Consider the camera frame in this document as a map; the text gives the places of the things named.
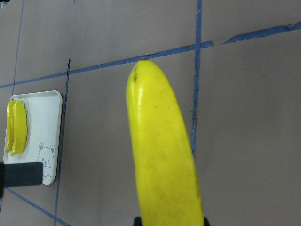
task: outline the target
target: bear ear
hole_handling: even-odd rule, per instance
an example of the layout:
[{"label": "bear ear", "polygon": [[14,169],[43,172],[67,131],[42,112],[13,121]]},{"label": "bear ear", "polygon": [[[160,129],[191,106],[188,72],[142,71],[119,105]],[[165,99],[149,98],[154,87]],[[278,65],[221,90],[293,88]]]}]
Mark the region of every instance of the bear ear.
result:
[{"label": "bear ear", "polygon": [[55,146],[54,145],[51,145],[50,146],[50,150],[51,150],[51,152],[52,152],[52,154],[55,152]]},{"label": "bear ear", "polygon": [[40,145],[39,145],[39,151],[42,150],[43,148],[44,148],[44,143],[41,142]]}]

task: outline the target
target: white tray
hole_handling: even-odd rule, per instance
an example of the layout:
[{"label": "white tray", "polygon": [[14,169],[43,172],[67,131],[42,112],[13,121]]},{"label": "white tray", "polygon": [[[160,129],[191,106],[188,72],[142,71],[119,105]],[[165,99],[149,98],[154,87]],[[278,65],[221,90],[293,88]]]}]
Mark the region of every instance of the white tray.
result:
[{"label": "white tray", "polygon": [[11,156],[4,150],[5,164],[42,162],[43,184],[51,184],[56,175],[60,137],[62,96],[58,91],[13,95],[20,100],[27,116],[27,141],[21,154]]}]

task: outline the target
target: large yellow banana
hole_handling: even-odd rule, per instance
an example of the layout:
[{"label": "large yellow banana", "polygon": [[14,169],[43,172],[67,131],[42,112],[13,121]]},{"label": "large yellow banana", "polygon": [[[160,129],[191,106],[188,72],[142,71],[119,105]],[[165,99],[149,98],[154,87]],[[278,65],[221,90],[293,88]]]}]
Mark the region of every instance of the large yellow banana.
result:
[{"label": "large yellow banana", "polygon": [[26,145],[27,140],[27,118],[23,103],[16,100],[13,107],[14,115],[14,142],[11,156],[20,154]]},{"label": "large yellow banana", "polygon": [[5,151],[10,152],[14,142],[14,100],[10,100],[7,107],[7,137],[5,144]]},{"label": "large yellow banana", "polygon": [[152,61],[127,82],[127,110],[143,226],[203,226],[189,138],[173,89]]}]

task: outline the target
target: bear face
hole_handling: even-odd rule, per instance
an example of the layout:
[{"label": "bear face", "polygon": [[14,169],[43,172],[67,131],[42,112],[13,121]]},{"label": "bear face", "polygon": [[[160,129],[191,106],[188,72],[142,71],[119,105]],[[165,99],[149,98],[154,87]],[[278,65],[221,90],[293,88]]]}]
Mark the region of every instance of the bear face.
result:
[{"label": "bear face", "polygon": [[54,167],[54,152],[55,146],[50,145],[50,147],[46,147],[44,143],[39,144],[39,162],[43,163],[43,179],[51,180],[53,175],[53,167]]}]

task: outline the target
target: banana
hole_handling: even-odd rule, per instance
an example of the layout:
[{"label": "banana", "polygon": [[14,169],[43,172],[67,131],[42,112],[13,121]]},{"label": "banana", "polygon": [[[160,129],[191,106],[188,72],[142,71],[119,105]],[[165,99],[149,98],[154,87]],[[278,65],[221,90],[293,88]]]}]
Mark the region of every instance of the banana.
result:
[{"label": "banana", "polygon": [[10,100],[7,106],[7,138],[5,144],[5,151],[10,152],[13,147],[14,142],[14,115],[13,115],[13,107],[14,100]]},{"label": "banana", "polygon": [[174,91],[140,60],[127,81],[127,111],[143,226],[203,226],[195,162]]},{"label": "banana", "polygon": [[11,156],[20,154],[26,145],[27,140],[27,118],[23,103],[16,100],[13,107],[14,115],[14,142],[11,150]]}]

